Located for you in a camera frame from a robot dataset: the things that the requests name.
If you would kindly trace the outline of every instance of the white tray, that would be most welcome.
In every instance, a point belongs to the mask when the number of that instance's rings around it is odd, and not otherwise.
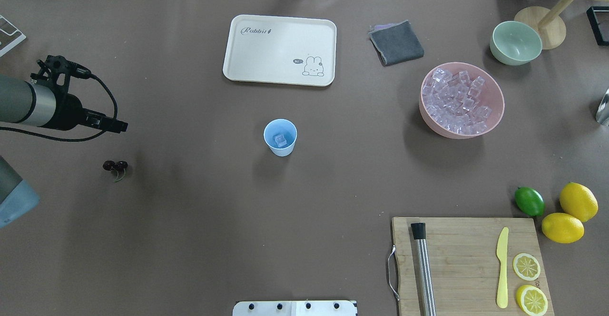
[[[238,15],[230,25],[222,72],[230,80],[328,86],[335,57],[332,21]]]

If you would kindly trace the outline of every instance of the wooden base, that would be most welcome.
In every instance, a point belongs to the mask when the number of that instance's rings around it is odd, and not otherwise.
[[[526,23],[539,34],[543,49],[555,49],[565,41],[567,34],[565,22],[560,16],[557,16],[541,30],[537,27],[539,21],[541,21],[549,11],[548,8],[544,7],[528,7],[520,10],[514,17],[514,21]]]

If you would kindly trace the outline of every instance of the wooden cutting board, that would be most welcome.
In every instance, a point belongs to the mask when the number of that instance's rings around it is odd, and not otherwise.
[[[424,222],[435,309],[440,316],[525,316],[516,303],[516,289],[539,287],[548,297],[547,316],[554,316],[537,232],[531,218],[394,217],[393,243],[398,264],[400,315],[422,315],[418,294],[417,245],[410,224]],[[500,262],[495,255],[503,227],[510,229],[507,244],[508,305],[496,304]],[[511,262],[519,253],[539,260],[536,281],[520,279]]]

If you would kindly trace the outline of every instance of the wooden stand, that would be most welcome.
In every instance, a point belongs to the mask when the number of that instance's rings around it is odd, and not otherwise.
[[[560,0],[552,9],[528,7],[520,10],[514,21],[526,23],[541,37],[543,49],[555,49],[565,40],[566,26],[559,14],[574,0]]]

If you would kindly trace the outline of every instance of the tabletop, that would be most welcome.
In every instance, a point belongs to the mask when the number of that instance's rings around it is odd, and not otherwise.
[[[65,56],[104,80],[129,123],[83,143],[2,133],[0,154],[41,201],[0,231],[0,312],[226,316],[236,301],[309,298],[396,315],[392,217],[524,217],[517,186],[538,190],[548,214],[576,181],[598,214],[574,244],[539,231],[540,248],[555,313],[604,314],[609,129],[594,112],[609,88],[609,50],[594,40],[591,2],[573,2],[561,14],[565,42],[529,64],[503,65],[489,49],[498,23],[557,1],[0,0],[28,36],[0,58],[0,73],[28,79],[37,59]],[[333,83],[226,79],[239,14],[333,21]],[[425,55],[385,67],[369,27],[406,19]],[[422,78],[452,61],[501,86],[504,117],[484,136],[442,138],[420,116]],[[75,79],[70,92],[111,114],[96,82]],[[278,118],[298,127],[286,158],[263,141]],[[125,179],[114,183],[105,160],[126,160]]]

